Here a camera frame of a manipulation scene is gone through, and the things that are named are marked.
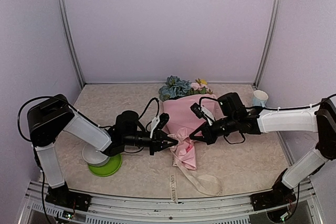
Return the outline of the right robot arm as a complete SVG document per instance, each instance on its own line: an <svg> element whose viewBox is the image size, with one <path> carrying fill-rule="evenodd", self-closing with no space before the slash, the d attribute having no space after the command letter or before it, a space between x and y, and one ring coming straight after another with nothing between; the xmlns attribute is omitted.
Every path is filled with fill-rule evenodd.
<svg viewBox="0 0 336 224"><path fill-rule="evenodd" d="M205 97L191 105L191 111L205 119L190 135L190 139L213 144L219 137L237 132L242 137L279 133L295 162L282 172L271 191L269 201L281 204L300 182L318 172L335 159L335 94L320 102L293 108L245 106L236 92L212 99L222 111L223 118L214 119L202 106Z"/></svg>

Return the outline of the yellow fake flower stem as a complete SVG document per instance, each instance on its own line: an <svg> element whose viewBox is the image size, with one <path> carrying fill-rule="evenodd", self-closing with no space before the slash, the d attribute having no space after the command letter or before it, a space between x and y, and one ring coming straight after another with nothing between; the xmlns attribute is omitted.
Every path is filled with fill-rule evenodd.
<svg viewBox="0 0 336 224"><path fill-rule="evenodd" d="M199 85L207 85L207 81L204 80L204 79L200 79L200 78L198 78L198 79L196 80L196 82L197 82Z"/></svg>

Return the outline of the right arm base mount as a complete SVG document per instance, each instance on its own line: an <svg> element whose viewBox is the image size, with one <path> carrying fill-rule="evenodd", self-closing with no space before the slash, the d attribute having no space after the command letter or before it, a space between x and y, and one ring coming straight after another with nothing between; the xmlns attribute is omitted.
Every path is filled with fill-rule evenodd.
<svg viewBox="0 0 336 224"><path fill-rule="evenodd" d="M292 189L270 190L263 193L252 194L250 198L254 211L282 206L297 200Z"/></svg>

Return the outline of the pale pink fake flower stem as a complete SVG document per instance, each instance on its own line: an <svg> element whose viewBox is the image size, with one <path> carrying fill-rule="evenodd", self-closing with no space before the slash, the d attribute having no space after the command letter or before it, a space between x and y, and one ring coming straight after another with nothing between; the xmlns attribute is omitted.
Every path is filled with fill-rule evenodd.
<svg viewBox="0 0 336 224"><path fill-rule="evenodd" d="M208 83L207 85L199 85L196 80L191 83L191 94L213 94L212 90L208 87Z"/></svg>

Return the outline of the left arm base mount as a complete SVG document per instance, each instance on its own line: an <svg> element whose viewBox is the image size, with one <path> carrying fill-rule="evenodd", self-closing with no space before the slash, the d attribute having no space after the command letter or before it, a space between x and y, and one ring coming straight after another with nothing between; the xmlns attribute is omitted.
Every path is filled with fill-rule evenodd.
<svg viewBox="0 0 336 224"><path fill-rule="evenodd" d="M91 202L91 196L74 191L51 190L47 193L45 201L56 206L87 212Z"/></svg>

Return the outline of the beige printed ribbon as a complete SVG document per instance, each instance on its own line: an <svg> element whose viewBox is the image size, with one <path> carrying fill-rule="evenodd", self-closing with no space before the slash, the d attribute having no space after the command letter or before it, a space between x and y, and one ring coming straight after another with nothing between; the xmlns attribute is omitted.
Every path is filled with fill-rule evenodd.
<svg viewBox="0 0 336 224"><path fill-rule="evenodd" d="M200 174L197 170L195 143L189 138L188 128L181 128L169 137L179 143L170 147L172 153L172 166L177 167L185 178L201 194L207 196L220 196L223 187L221 181L209 174Z"/></svg>

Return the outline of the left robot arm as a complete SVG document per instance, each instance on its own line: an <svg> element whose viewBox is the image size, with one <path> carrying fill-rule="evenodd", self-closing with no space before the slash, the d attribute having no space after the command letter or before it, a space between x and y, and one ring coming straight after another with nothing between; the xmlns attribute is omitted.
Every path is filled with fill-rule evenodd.
<svg viewBox="0 0 336 224"><path fill-rule="evenodd" d="M94 147L106 157L124 152L126 146L146 147L150 155L178 144L162 129L169 121L166 113L154 119L154 128L147 131L141 116L132 110L119 114L113 126L103 127L83 115L63 94L40 97L41 103L27 111L29 141L39 161L49 193L66 206L73 201L55 150L57 137L66 132Z"/></svg>

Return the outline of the pink wrapping paper sheet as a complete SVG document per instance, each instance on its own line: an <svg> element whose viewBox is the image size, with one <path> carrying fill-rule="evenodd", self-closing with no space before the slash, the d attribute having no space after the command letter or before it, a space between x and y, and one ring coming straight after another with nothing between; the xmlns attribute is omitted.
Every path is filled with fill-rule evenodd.
<svg viewBox="0 0 336 224"><path fill-rule="evenodd" d="M176 100L163 102L163 112L170 117L166 124L171 138L178 140L178 144L170 148L174 156L173 165L180 162L189 170L196 170L196 150L194 141L189 135L205 122L203 118L198 118L191 110L194 103L198 103L202 94L189 95Z"/></svg>

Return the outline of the blue fake flower bunch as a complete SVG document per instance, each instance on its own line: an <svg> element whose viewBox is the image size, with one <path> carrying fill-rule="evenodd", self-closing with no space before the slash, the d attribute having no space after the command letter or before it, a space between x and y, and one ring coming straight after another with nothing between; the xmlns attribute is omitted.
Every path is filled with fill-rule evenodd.
<svg viewBox="0 0 336 224"><path fill-rule="evenodd" d="M189 95L191 82L177 76L167 77L165 85L159 88L159 98L162 102L174 100Z"/></svg>

